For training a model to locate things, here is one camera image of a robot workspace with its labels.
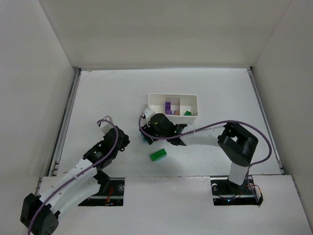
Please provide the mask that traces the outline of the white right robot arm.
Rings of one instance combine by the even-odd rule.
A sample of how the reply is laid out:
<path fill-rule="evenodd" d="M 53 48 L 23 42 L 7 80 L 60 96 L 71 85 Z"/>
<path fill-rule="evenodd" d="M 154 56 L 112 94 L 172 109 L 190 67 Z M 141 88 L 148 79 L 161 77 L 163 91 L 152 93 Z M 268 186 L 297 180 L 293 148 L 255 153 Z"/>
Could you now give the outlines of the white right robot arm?
<path fill-rule="evenodd" d="M 209 127 L 196 128 L 188 124 L 173 124 L 164 114 L 155 114 L 139 130 L 151 145 L 158 140 L 174 146 L 207 145 L 219 147 L 231 161 L 228 181 L 242 186 L 258 139 L 241 124 L 222 121 Z"/>

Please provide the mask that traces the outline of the small green lego brick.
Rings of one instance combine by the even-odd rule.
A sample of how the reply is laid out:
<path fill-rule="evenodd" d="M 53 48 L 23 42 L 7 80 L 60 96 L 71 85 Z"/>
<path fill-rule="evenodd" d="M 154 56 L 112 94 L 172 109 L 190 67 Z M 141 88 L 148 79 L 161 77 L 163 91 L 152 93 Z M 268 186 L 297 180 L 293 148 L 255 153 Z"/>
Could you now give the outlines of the small green lego brick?
<path fill-rule="evenodd" d="M 185 115 L 185 116 L 191 116 L 192 113 L 191 113 L 190 111 L 186 111 L 186 112 L 184 113 L 184 115 Z"/>

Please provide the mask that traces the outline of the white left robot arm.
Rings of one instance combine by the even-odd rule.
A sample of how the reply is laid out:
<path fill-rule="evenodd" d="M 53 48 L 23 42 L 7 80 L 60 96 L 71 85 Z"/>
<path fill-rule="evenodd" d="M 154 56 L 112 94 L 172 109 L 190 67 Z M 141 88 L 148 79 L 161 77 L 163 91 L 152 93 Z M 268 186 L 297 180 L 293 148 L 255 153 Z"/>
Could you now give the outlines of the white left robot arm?
<path fill-rule="evenodd" d="M 111 179 L 103 169 L 129 143 L 127 134 L 117 126 L 111 128 L 57 183 L 39 194 L 28 194 L 23 200 L 20 217 L 27 234 L 53 234 L 69 210 L 100 190 L 106 190 Z"/>

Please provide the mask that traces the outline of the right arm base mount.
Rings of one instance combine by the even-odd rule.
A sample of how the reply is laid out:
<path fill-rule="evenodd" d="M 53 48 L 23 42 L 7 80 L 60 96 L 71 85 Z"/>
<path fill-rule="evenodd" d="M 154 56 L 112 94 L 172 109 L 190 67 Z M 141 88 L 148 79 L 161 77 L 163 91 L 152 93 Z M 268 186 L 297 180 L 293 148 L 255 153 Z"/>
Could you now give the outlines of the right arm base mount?
<path fill-rule="evenodd" d="M 214 206 L 260 206 L 264 197 L 252 177 L 246 179 L 241 186 L 228 180 L 227 177 L 210 179 Z"/>

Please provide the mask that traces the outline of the purple lego brick stack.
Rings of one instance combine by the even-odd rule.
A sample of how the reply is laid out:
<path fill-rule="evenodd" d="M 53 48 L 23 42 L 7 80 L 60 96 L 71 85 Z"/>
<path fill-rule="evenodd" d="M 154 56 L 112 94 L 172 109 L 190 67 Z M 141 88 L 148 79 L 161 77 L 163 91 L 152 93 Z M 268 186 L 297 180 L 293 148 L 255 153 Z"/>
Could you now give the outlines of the purple lego brick stack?
<path fill-rule="evenodd" d="M 172 115 L 173 111 L 171 110 L 171 102 L 164 103 L 164 113 L 165 115 Z"/>

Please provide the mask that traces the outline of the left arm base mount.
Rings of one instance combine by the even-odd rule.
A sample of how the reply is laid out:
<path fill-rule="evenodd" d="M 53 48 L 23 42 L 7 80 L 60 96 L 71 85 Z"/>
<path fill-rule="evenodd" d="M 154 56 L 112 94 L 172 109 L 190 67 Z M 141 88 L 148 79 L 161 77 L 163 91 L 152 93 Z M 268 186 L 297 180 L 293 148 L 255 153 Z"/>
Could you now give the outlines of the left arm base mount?
<path fill-rule="evenodd" d="M 124 202 L 125 178 L 111 178 L 100 171 L 95 176 L 99 191 L 81 202 L 79 207 L 121 207 Z"/>

